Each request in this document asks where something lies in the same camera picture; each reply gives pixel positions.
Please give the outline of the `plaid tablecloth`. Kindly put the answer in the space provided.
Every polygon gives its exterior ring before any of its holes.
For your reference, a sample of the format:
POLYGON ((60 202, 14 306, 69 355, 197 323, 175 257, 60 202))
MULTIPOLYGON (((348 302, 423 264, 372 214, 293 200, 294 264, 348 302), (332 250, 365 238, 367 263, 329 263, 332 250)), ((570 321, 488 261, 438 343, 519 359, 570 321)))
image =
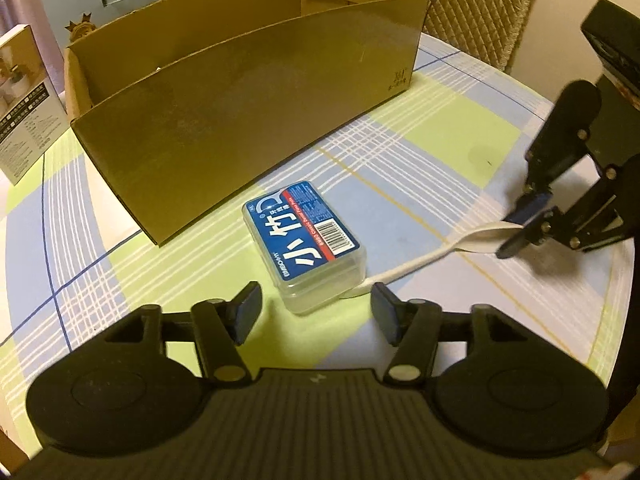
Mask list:
MULTIPOLYGON (((367 276, 504 217, 524 154, 551 103, 508 75, 423 36, 411 87, 332 133, 155 246, 67 130, 18 185, 1 175, 1 430, 39 442, 25 410, 45 368, 142 304, 189 311, 262 285, 262 315, 240 355, 267 367, 375 368, 394 352, 369 296, 292 314, 273 286, 242 206, 308 180, 366 248, 367 276)), ((571 252, 554 240, 516 258, 454 252, 390 285, 445 311, 492 304, 610 381, 627 317, 632 240, 571 252)))

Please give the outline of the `white humidifier product box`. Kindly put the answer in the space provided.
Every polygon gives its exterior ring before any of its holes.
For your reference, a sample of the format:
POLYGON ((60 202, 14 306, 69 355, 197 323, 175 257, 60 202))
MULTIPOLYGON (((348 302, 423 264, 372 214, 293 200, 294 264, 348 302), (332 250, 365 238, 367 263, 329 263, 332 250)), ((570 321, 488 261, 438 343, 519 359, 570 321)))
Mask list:
POLYGON ((1 171, 17 184, 70 128, 32 28, 18 24, 1 36, 1 171))

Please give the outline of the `blue dental floss pick box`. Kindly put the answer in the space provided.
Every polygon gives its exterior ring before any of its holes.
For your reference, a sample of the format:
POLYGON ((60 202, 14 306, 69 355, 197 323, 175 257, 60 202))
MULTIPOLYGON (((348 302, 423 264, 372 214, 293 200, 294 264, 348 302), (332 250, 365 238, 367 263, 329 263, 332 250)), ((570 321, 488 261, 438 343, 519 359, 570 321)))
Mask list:
POLYGON ((366 250, 311 182, 249 200, 242 213, 291 313, 314 312, 366 277, 366 250))

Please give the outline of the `white plastic spoon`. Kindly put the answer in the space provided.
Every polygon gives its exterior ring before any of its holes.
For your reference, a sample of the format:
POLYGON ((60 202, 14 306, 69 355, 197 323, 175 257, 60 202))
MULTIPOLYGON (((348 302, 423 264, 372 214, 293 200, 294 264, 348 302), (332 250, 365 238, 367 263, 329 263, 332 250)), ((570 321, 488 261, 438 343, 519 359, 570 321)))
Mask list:
POLYGON ((383 273, 365 278, 361 284, 349 289, 341 296, 341 299, 355 298, 370 292, 375 283, 388 285, 438 261, 452 252, 472 252, 473 254, 494 254, 507 240, 520 232, 523 227, 520 224, 498 221, 483 224, 476 228, 455 236, 450 242, 442 244, 439 248, 414 258, 406 263, 396 266, 383 273))

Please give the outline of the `woven wicker chair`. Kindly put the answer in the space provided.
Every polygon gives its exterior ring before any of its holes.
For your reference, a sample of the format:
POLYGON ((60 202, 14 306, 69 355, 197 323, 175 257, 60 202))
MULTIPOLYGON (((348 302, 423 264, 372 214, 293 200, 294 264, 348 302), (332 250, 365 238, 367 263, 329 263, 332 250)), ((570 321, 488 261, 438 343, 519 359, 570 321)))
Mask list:
POLYGON ((508 72, 534 0, 427 0, 423 31, 508 72))

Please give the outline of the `brown cardboard box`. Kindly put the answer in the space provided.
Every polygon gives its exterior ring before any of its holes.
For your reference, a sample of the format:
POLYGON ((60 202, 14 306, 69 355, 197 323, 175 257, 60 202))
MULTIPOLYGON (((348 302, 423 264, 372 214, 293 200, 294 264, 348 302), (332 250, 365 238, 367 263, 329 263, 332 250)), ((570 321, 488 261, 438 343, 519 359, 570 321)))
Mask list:
POLYGON ((65 51, 70 124, 164 244, 408 89, 426 0, 160 0, 65 51))

